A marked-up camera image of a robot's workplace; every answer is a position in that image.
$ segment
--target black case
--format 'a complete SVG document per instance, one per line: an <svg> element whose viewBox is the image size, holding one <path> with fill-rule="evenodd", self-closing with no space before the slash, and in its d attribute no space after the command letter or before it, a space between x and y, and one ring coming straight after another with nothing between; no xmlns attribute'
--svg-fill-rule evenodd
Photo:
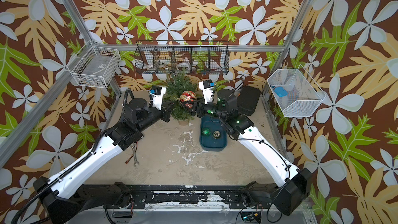
<svg viewBox="0 0 398 224"><path fill-rule="evenodd" d="M244 86L238 96L239 112L251 116L256 110L258 99L260 98L260 90L255 87Z"/></svg>

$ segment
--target black wire shelf basket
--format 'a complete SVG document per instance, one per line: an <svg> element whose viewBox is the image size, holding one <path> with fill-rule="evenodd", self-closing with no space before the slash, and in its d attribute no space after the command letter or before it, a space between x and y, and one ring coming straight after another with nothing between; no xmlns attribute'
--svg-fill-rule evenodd
<svg viewBox="0 0 398 224"><path fill-rule="evenodd" d="M139 74L178 71L227 74L229 71L228 41L184 41L184 44L165 41L168 45L147 40L136 42L134 63Z"/></svg>

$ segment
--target table surface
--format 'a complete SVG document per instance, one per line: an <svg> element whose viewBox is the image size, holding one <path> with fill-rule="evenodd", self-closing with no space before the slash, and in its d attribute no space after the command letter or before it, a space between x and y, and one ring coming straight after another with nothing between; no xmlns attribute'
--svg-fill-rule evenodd
<svg viewBox="0 0 398 224"><path fill-rule="evenodd" d="M135 91L134 96L149 102L147 91ZM112 126L119 120L123 99L120 98L116 111L111 116ZM249 116L262 135L276 147L261 100L256 111ZM137 160L128 148L112 158L95 172L85 183L143 185L246 185L252 181L273 183L271 175L257 158L238 141L228 137L228 144L221 152L204 151L199 144L200 122L198 117L189 125L180 126L170 118L148 127L138 141Z"/></svg>

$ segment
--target pot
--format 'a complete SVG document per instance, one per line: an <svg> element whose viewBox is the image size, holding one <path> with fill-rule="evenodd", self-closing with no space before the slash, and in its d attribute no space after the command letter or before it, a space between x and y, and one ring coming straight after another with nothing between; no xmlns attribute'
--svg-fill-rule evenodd
<svg viewBox="0 0 398 224"><path fill-rule="evenodd" d="M186 119L186 120L183 120L183 121L179 121L179 120L177 120L177 121L180 124L180 126L186 126L189 123L189 119Z"/></svg>

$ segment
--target blue object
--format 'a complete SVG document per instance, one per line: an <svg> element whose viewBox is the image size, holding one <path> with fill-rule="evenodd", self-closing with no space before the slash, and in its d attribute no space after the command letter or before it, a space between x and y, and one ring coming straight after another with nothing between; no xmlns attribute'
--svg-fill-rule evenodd
<svg viewBox="0 0 398 224"><path fill-rule="evenodd" d="M283 87L276 87L273 89L277 96L283 97L288 95L288 92Z"/></svg>
<svg viewBox="0 0 398 224"><path fill-rule="evenodd" d="M227 145L227 134L226 131L221 127L220 121L206 115L201 119L200 129L202 130L202 128L205 127L210 129L210 135L205 136L202 135L202 133L200 134L199 142L202 146L202 149L210 152L222 151ZM220 138L215 139L213 137L213 132L215 131L220 132Z"/></svg>

